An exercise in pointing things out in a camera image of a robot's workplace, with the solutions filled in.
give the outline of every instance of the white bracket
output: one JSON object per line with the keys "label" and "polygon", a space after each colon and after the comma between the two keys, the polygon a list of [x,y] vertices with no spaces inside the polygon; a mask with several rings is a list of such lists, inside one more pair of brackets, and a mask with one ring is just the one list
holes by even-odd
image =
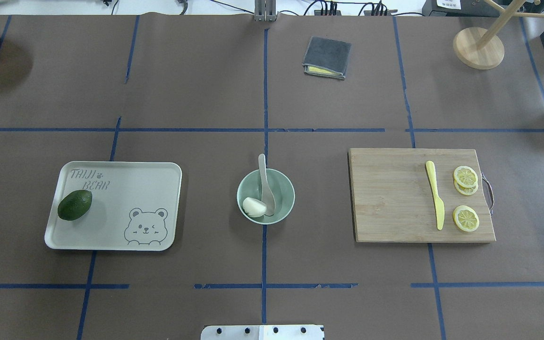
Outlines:
{"label": "white bracket", "polygon": [[323,325],[207,326],[201,340],[324,340]]}
{"label": "white bracket", "polygon": [[255,21],[276,21],[276,0],[255,0]]}

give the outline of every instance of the white garlic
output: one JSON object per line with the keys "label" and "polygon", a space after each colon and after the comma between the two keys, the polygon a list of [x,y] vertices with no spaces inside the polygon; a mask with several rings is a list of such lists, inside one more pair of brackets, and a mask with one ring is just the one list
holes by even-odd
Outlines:
{"label": "white garlic", "polygon": [[242,209],[251,217],[261,217],[266,212],[266,204],[252,197],[245,198],[242,202]]}

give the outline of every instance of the green avocado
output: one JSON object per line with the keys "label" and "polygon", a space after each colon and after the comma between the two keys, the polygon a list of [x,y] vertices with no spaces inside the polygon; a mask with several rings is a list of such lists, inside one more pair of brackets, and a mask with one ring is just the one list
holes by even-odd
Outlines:
{"label": "green avocado", "polygon": [[58,216],[63,220],[74,221],[91,207],[91,191],[75,190],[58,205]]}

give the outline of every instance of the cutting board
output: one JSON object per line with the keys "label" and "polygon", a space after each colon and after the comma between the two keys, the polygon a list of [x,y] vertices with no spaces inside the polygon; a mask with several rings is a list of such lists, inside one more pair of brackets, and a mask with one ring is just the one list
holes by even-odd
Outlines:
{"label": "cutting board", "polygon": [[[425,162],[436,164],[438,194],[444,201],[444,228],[436,227],[434,198]],[[460,165],[477,172],[471,196],[455,189],[453,171]],[[488,243],[496,241],[473,149],[350,149],[350,186],[356,242]],[[457,206],[475,210],[480,226],[464,232],[453,221]]]}

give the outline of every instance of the bowl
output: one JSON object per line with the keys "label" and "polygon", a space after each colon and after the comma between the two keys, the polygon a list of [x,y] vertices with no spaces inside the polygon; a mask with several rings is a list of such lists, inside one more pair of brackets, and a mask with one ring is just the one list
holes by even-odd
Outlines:
{"label": "bowl", "polygon": [[274,215],[251,218],[242,209],[242,202],[245,198],[252,197],[258,200],[262,198],[262,180],[259,177],[259,170],[247,174],[240,181],[238,190],[236,191],[236,203],[238,203],[240,212],[246,219],[257,224],[274,224],[280,222],[289,215],[295,204],[295,189],[291,180],[282,172],[274,169],[266,169],[266,175],[268,176],[268,184],[276,202]]}

